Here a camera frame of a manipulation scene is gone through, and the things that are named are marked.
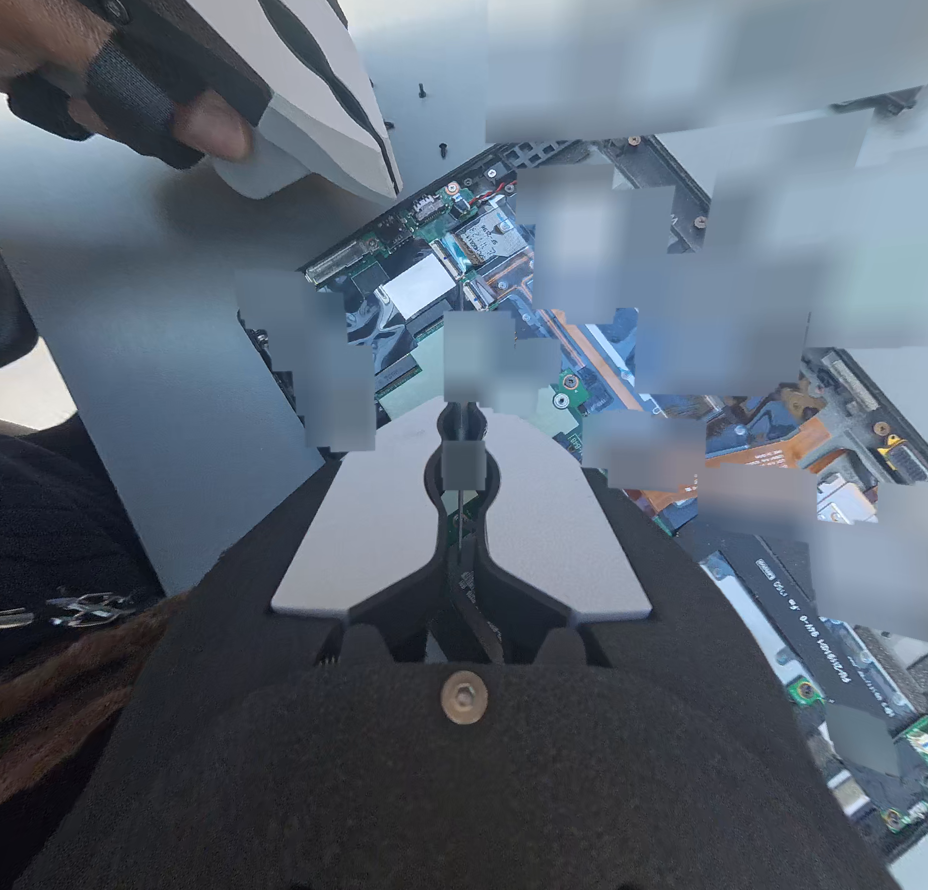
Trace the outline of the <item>silver metal clasp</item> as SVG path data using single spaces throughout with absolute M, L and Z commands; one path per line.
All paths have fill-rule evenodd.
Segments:
M 131 597 L 112 592 L 52 598 L 39 605 L 1 612 L 1 630 L 10 631 L 35 625 L 80 629 L 103 627 L 134 613 Z

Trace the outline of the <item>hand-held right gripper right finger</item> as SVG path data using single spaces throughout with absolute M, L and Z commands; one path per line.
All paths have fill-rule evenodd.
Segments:
M 647 618 L 652 605 L 578 462 L 517 416 L 483 416 L 475 594 L 504 641 L 536 652 L 553 628 Z

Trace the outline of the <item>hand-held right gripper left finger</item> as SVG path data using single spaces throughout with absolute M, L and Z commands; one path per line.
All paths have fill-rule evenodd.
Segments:
M 377 627 L 390 647 L 423 629 L 446 582 L 447 513 L 435 397 L 341 461 L 270 602 L 275 613 Z

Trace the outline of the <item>silver shielded wireless card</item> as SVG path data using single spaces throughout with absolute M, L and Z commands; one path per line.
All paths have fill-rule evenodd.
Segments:
M 480 213 L 456 229 L 453 236 L 474 266 L 512 257 L 527 246 L 520 228 L 510 214 L 500 208 Z

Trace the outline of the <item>pale green memory module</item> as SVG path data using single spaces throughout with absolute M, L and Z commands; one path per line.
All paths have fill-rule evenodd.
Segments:
M 435 397 L 444 397 L 444 331 L 437 330 L 409 354 L 419 367 L 378 398 L 386 414 L 395 420 Z
M 582 424 L 574 416 L 570 402 L 559 400 L 559 392 L 550 385 L 538 392 L 536 412 L 528 421 L 554 439 L 578 462 L 582 459 Z

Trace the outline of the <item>person's left hand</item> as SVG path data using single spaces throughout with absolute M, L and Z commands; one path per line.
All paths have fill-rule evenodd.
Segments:
M 1 0 L 2 91 L 13 77 L 43 67 L 83 79 L 113 31 L 77 0 Z M 248 121 L 211 90 L 174 103 L 171 129 L 180 143 L 221 160 L 242 161 L 252 151 Z

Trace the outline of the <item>person's black clothing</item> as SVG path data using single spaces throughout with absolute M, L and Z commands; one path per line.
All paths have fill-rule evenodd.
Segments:
M 120 625 L 164 599 L 83 423 L 73 415 L 30 432 L 2 422 L 1 610 L 105 592 L 131 597 L 136 610 L 103 627 Z M 1 631 L 1 681 L 99 628 Z M 72 808 L 121 712 L 47 779 L 1 802 L 2 888 L 15 884 Z

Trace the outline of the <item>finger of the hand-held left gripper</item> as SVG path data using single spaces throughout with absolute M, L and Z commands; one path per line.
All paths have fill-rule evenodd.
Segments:
M 373 84 L 336 0 L 255 0 L 284 45 L 273 106 L 309 137 L 285 143 L 304 164 L 373 200 L 402 190 Z
M 255 0 L 186 0 L 266 83 L 278 75 L 286 51 Z M 355 196 L 373 200 L 343 187 L 304 164 L 285 143 L 309 143 L 309 137 L 273 106 L 271 98 L 253 130 L 252 153 L 243 162 L 213 159 L 215 172 L 244 197 L 261 200 L 316 174 Z

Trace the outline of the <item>black laptop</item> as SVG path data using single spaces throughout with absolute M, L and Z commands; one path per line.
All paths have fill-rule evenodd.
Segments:
M 510 318 L 516 343 L 558 345 L 551 387 L 582 424 L 582 453 L 586 419 L 604 412 L 693 420 L 706 427 L 708 464 L 807 470 L 817 478 L 818 516 L 844 524 L 876 515 L 882 484 L 926 481 L 926 440 L 843 350 L 805 350 L 800 379 L 763 397 L 652 396 L 635 386 L 637 311 L 619 309 L 609 324 L 569 325 L 535 308 L 535 232 L 516 221 L 517 175 L 604 164 L 621 190 L 674 188 L 670 254 L 702 246 L 708 182 L 665 139 L 523 142 L 492 146 L 300 269 L 319 292 L 342 296 L 349 344 L 372 350 L 378 430 L 393 420 L 377 397 L 419 372 L 409 354 L 458 310 L 463 277 L 464 311 Z M 474 266 L 453 232 L 493 208 L 510 214 L 527 246 Z M 887 630 L 815 616 L 806 549 L 698 526 L 695 480 L 675 492 L 625 494 L 696 557 L 755 634 L 844 814 L 884 857 L 925 837 L 926 692 L 917 674 L 926 674 L 926 654 L 905 665 Z

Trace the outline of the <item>black handled metal spudger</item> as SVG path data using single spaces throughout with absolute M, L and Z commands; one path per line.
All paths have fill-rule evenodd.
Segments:
M 457 283 L 457 309 L 458 311 L 463 311 L 463 277 L 458 280 Z M 451 404 L 451 410 L 455 417 L 457 417 L 456 430 L 455 430 L 455 441 L 452 444 L 452 449 L 457 451 L 456 446 L 460 445 L 466 437 L 467 425 L 468 425 L 468 415 L 466 405 L 462 405 L 458 402 L 453 402 Z M 468 626 L 470 632 L 472 633 L 474 639 L 479 643 L 481 650 L 485 653 L 488 661 L 491 664 L 503 664 L 503 650 L 501 642 L 497 640 L 493 629 L 487 624 L 485 618 L 480 614 L 480 611 L 477 609 L 475 603 L 472 603 L 467 596 L 467 593 L 464 588 L 461 587 L 461 578 L 463 576 L 463 527 L 465 524 L 464 521 L 464 491 L 458 490 L 458 506 L 457 506 L 457 517 L 458 517 L 458 537 L 457 537 L 457 546 L 455 548 L 455 560 L 456 567 L 453 570 L 450 570 L 449 577 L 449 589 L 450 589 L 450 598 L 455 605 L 458 614 L 460 615 L 462 621 Z

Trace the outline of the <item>person's brown hair locks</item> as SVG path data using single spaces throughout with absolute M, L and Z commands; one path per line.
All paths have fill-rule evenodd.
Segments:
M 113 721 L 188 600 L 188 592 L 177 594 L 120 625 L 86 632 L 2 680 L 2 803 L 39 785 Z

